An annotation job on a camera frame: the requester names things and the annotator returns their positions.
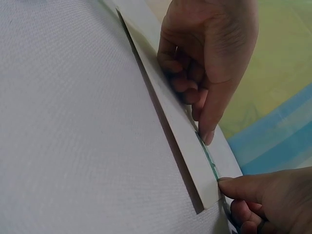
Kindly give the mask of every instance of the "finger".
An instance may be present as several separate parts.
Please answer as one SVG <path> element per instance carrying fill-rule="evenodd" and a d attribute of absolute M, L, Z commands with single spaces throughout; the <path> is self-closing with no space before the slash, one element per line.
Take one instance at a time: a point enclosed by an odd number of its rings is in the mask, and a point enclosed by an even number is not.
<path fill-rule="evenodd" d="M 240 228 L 241 234 L 257 234 L 257 225 L 254 222 L 247 221 Z"/>
<path fill-rule="evenodd" d="M 192 105 L 200 100 L 200 95 L 197 89 L 188 89 L 183 93 L 183 102 L 187 105 Z"/>
<path fill-rule="evenodd" d="M 231 204 L 231 213 L 235 222 L 241 226 L 247 221 L 251 221 L 258 226 L 262 222 L 262 218 L 252 212 L 245 201 L 235 200 Z"/>
<path fill-rule="evenodd" d="M 198 125 L 199 134 L 207 145 L 211 143 L 215 128 L 221 120 L 237 85 L 238 83 L 234 80 L 210 84 Z"/>
<path fill-rule="evenodd" d="M 187 71 L 192 59 L 183 51 L 181 47 L 177 48 L 175 58 L 182 65 L 183 69 Z"/>
<path fill-rule="evenodd" d="M 190 88 L 197 90 L 197 85 L 193 81 L 186 79 L 184 76 L 173 78 L 171 80 L 171 85 L 178 93 L 183 93 Z"/>
<path fill-rule="evenodd" d="M 193 60 L 187 72 L 187 78 L 195 81 L 197 84 L 201 83 L 205 74 L 205 69 Z"/>
<path fill-rule="evenodd" d="M 262 219 L 267 219 L 261 204 L 246 202 L 249 209 Z"/>
<path fill-rule="evenodd" d="M 175 59 L 176 45 L 160 37 L 157 60 L 165 72 L 178 73 L 183 70 L 182 65 Z"/>
<path fill-rule="evenodd" d="M 200 117 L 201 111 L 204 107 L 208 90 L 200 89 L 198 91 L 198 93 L 199 93 L 200 99 L 198 102 L 196 102 L 192 105 L 192 117 L 193 117 L 194 121 L 199 121 L 199 117 Z"/>
<path fill-rule="evenodd" d="M 234 179 L 221 179 L 219 187 L 225 196 L 262 204 L 265 191 L 272 183 L 273 174 L 245 175 Z"/>

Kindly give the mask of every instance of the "fingernail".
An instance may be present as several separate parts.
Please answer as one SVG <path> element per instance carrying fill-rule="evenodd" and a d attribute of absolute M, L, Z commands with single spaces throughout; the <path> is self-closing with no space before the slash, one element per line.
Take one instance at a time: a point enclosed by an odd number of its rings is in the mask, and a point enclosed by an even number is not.
<path fill-rule="evenodd" d="M 231 177 L 222 177 L 222 178 L 218 179 L 218 182 L 229 181 L 231 179 L 233 179 L 233 178 L 231 178 Z"/>
<path fill-rule="evenodd" d="M 208 132 L 208 133 L 206 133 L 206 134 L 204 135 L 203 140 L 204 140 L 204 142 L 205 142 L 206 145 L 210 145 L 210 144 L 211 144 L 211 142 L 212 142 L 212 140 L 213 140 L 213 138 L 214 138 L 214 135 L 215 135 L 215 132 L 214 132 L 214 131 Z"/>

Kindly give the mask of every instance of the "white fabric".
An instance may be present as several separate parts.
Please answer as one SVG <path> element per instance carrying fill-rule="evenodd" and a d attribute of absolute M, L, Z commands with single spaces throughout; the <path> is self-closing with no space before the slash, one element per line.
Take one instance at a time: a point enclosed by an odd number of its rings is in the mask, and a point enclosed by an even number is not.
<path fill-rule="evenodd" d="M 127 38 L 95 0 L 0 3 L 2 234 L 225 234 L 195 214 Z"/>

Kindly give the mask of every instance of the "white cardboard strip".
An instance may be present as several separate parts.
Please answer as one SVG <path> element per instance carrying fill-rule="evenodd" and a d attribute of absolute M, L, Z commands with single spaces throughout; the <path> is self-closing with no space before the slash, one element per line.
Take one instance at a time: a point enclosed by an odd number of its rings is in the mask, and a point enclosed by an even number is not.
<path fill-rule="evenodd" d="M 116 0 L 115 3 L 125 20 L 203 206 L 205 209 L 208 209 L 220 199 L 217 181 L 196 136 L 194 123 L 190 121 L 184 107 L 176 99 L 175 94 L 168 86 L 163 72 L 158 65 L 156 51 L 158 50 L 161 25 L 145 2 L 140 4 L 134 4 L 133 2 L 134 0 Z M 223 153 L 228 153 L 227 158 L 232 158 L 230 161 L 236 162 L 219 128 L 216 134 L 221 134 L 221 136 L 216 136 L 216 138 L 222 142 L 216 142 L 214 140 L 212 143 L 214 147 L 210 147 L 209 151 L 216 152 L 218 147 L 215 146 L 218 145 L 223 149 Z M 236 165 L 235 163 L 233 165 L 235 168 L 234 171 L 237 171 L 238 166 Z"/>

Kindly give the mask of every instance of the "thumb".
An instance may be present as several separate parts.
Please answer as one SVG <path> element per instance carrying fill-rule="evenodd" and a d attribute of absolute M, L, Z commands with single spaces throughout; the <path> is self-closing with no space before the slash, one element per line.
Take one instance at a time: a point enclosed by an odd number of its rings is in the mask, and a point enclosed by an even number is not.
<path fill-rule="evenodd" d="M 219 188 L 229 198 L 262 204 L 263 195 L 271 181 L 271 174 L 222 178 L 219 181 Z"/>

